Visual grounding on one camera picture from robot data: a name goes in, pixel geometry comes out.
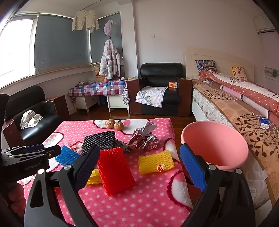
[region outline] white jacket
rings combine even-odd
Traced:
[[[99,73],[109,80],[111,80],[113,76],[120,77],[120,54],[111,39],[105,42]]]
[[[94,28],[99,29],[94,10],[81,10],[76,13],[72,23],[72,31],[82,30],[83,28],[90,30],[91,33],[94,33]]]

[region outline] patterned pillow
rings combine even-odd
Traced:
[[[244,68],[242,67],[231,67],[232,74],[235,78],[241,79],[241,80],[248,80],[244,71]]]
[[[212,70],[218,72],[213,60],[196,60],[199,73],[203,70]]]

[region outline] orange box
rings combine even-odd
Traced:
[[[169,88],[177,88],[177,82],[170,82]]]

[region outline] ceiling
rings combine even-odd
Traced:
[[[78,11],[97,1],[98,0],[29,0],[19,11],[41,11],[74,17]],[[87,9],[96,9],[115,1],[116,0],[101,0]]]
[[[29,0],[20,11],[41,11],[47,13],[56,13],[69,17],[74,17],[76,12],[80,11],[84,7],[97,2],[98,0]],[[97,9],[104,5],[116,1],[119,4],[121,2],[127,2],[131,0],[101,0],[96,4],[88,7],[87,9]],[[264,12],[258,7],[252,0],[211,0],[211,1],[221,1],[223,4],[228,4],[237,11],[245,11],[252,17],[261,16]]]

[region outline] walnut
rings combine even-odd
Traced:
[[[114,129],[115,130],[117,130],[117,131],[121,131],[121,130],[123,130],[123,128],[124,128],[124,125],[123,125],[123,123],[122,122],[120,122],[120,121],[118,121],[118,122],[115,122],[115,124],[114,124]]]
[[[108,128],[108,129],[113,129],[113,125],[115,124],[115,120],[113,119],[109,119],[106,121],[105,123],[105,126]]]

